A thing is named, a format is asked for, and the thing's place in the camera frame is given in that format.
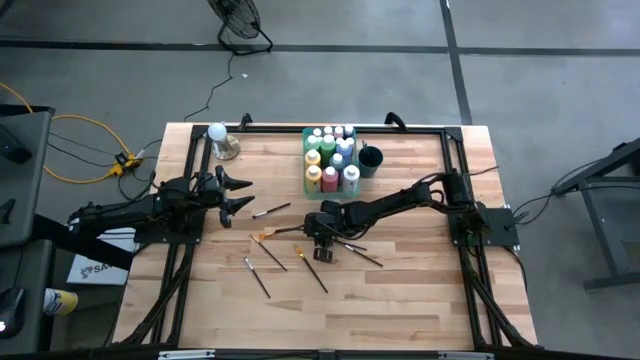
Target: yellow container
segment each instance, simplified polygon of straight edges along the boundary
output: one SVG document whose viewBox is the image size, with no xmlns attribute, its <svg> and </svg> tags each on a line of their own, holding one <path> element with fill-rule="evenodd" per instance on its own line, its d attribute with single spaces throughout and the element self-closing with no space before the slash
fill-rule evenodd
<svg viewBox="0 0 640 360">
<path fill-rule="evenodd" d="M 308 193 L 319 193 L 320 183 L 322 182 L 322 170 L 317 165 L 311 165 L 305 171 L 305 181 L 307 182 Z"/>
<path fill-rule="evenodd" d="M 318 151 L 314 149 L 307 151 L 307 153 L 304 155 L 304 169 L 307 170 L 311 165 L 319 167 L 321 159 L 322 158 L 320 157 L 320 153 Z"/>
</svg>

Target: white bottle cap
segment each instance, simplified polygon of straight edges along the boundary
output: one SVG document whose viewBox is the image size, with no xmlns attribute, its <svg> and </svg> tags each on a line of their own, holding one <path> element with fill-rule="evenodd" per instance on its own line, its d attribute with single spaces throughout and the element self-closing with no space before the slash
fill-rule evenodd
<svg viewBox="0 0 640 360">
<path fill-rule="evenodd" d="M 336 164 L 341 164 L 342 163 L 342 155 L 340 155 L 338 153 L 333 154 L 331 159 L 333 159 L 333 162 L 336 163 Z"/>
<path fill-rule="evenodd" d="M 227 128 L 221 123 L 211 124 L 207 133 L 211 140 L 222 141 L 227 137 Z"/>
<path fill-rule="evenodd" d="M 316 165 L 309 166 L 309 169 L 307 171 L 309 171 L 309 175 L 311 176 L 317 176 L 318 174 L 320 174 L 320 168 Z"/>
<path fill-rule="evenodd" d="M 322 141 L 325 144 L 331 144 L 334 141 L 333 135 L 325 135 Z"/>
<path fill-rule="evenodd" d="M 318 139 L 315 135 L 309 135 L 307 141 L 309 142 L 309 145 L 315 145 L 320 142 L 320 139 Z"/>
<path fill-rule="evenodd" d="M 309 160 L 311 161 L 315 161 L 318 158 L 320 158 L 320 153 L 318 153 L 316 150 L 311 149 L 309 151 L 307 151 L 307 157 L 309 158 Z"/>
<path fill-rule="evenodd" d="M 355 180 L 360 176 L 360 169 L 355 165 L 349 165 L 344 169 L 344 176 L 349 180 Z"/>
</svg>

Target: brush handle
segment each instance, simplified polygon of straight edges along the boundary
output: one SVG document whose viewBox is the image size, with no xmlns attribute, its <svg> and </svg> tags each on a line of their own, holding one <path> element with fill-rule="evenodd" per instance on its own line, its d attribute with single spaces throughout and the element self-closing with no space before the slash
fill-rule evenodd
<svg viewBox="0 0 640 360">
<path fill-rule="evenodd" d="M 276 259 L 275 256 L 273 256 L 273 254 L 269 251 L 269 249 L 267 249 L 266 246 L 262 245 L 262 243 L 258 243 L 258 245 L 260 245 L 260 247 L 262 248 L 262 250 L 264 250 L 269 256 L 271 256 L 271 258 L 273 259 L 273 261 L 277 262 L 278 265 L 280 265 L 280 267 L 282 268 L 282 270 L 287 271 L 287 268 L 284 267 L 284 265 L 282 265 L 282 263 L 280 263 L 280 261 L 278 261 L 278 259 Z"/>
<path fill-rule="evenodd" d="M 316 280 L 318 280 L 318 283 L 320 284 L 320 286 L 322 286 L 322 290 L 324 290 L 324 292 L 328 294 L 329 290 L 327 290 L 327 288 L 322 283 L 322 280 L 320 280 L 320 278 L 318 277 L 318 274 L 316 274 L 316 272 L 313 270 L 313 268 L 311 267 L 311 264 L 309 264 L 309 260 L 307 260 L 307 258 L 305 257 L 303 257 L 302 260 L 304 260 L 304 263 L 307 264 L 307 267 L 309 268 L 309 270 L 311 270 L 311 273 L 313 274 L 313 276 L 315 276 Z"/>
<path fill-rule="evenodd" d="M 368 257 L 367 255 L 365 255 L 365 254 L 361 253 L 361 252 L 360 252 L 360 251 L 358 251 L 358 250 L 355 250 L 355 249 L 354 249 L 354 250 L 351 250 L 351 251 L 353 251 L 354 253 L 358 254 L 358 255 L 359 255 L 359 256 L 361 256 L 363 259 L 366 259 L 366 260 L 368 260 L 368 261 L 371 261 L 372 263 L 374 263 L 374 264 L 376 264 L 376 265 L 378 265 L 378 266 L 380 266 L 380 267 L 384 267 L 384 265 L 382 265 L 382 264 L 380 264 L 379 262 L 377 262 L 377 261 L 373 260 L 372 258 Z"/>
<path fill-rule="evenodd" d="M 271 295 L 269 295 L 267 288 L 264 287 L 264 284 L 262 283 L 262 280 L 260 280 L 260 278 L 258 277 L 258 274 L 256 273 L 256 271 L 251 269 L 251 273 L 253 274 L 253 276 L 255 276 L 256 280 L 258 280 L 258 284 L 260 284 L 260 287 L 262 288 L 262 290 L 264 290 L 264 293 L 267 294 L 267 297 L 271 299 Z"/>
</svg>

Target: butcher block tabletop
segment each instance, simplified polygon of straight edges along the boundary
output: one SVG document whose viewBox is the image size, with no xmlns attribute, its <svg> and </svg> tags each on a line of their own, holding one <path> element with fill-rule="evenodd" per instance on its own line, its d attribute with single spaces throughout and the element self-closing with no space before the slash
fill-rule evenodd
<svg viewBox="0 0 640 360">
<path fill-rule="evenodd" d="M 156 183 L 182 176 L 193 124 L 167 124 L 156 167 Z M 489 131 L 463 126 L 470 172 L 496 165 Z M 218 211 L 206 216 L 196 246 L 181 348 L 470 350 L 473 348 L 462 285 L 460 259 L 451 245 L 447 218 L 430 208 L 413 209 L 378 221 L 354 243 L 384 265 L 372 264 L 334 246 L 333 263 L 312 259 L 313 241 L 301 232 L 268 238 L 263 244 L 283 263 L 282 270 L 250 234 L 301 225 L 320 202 L 302 189 L 301 134 L 233 134 L 241 144 L 231 161 L 213 156 L 209 170 L 223 165 L 229 176 L 253 186 L 228 193 L 255 200 L 224 229 Z M 418 178 L 444 171 L 440 140 L 433 135 L 359 134 L 358 141 L 380 148 L 384 162 L 372 179 L 361 179 L 359 200 L 371 201 L 411 186 Z M 202 145 L 194 171 L 200 164 Z M 451 146 L 454 165 L 455 147 Z M 504 204 L 498 171 L 473 176 L 476 200 L 488 207 Z M 291 202 L 258 219 L 251 215 Z M 298 244 L 329 290 L 313 278 L 293 245 Z M 158 297 L 168 246 L 154 244 L 133 261 L 114 341 L 124 339 Z M 529 341 L 536 342 L 518 263 L 502 248 L 487 248 L 494 297 Z M 268 299 L 243 258 L 250 258 Z M 169 304 L 164 333 L 173 314 Z M 490 341 L 486 309 L 479 306 L 483 334 Z"/>
</svg>

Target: black table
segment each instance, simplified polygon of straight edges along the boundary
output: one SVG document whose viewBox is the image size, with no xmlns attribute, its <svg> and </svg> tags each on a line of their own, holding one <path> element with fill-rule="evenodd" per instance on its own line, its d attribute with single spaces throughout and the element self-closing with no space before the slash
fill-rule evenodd
<svg viewBox="0 0 640 360">
<path fill-rule="evenodd" d="M 42 306 L 44 291 L 49 283 L 53 251 L 49 240 L 29 242 L 51 113 L 42 111 L 19 115 L 20 110 L 24 113 L 23 107 L 0 106 L 0 123 L 33 154 L 22 165 L 0 157 L 0 204 L 9 199 L 16 200 L 9 218 L 10 224 L 0 225 L 0 291 L 14 286 L 14 282 L 15 286 L 25 289 L 25 318 L 20 333 L 13 338 L 0 340 L 0 354 L 28 353 L 43 349 L 40 336 Z"/>
</svg>

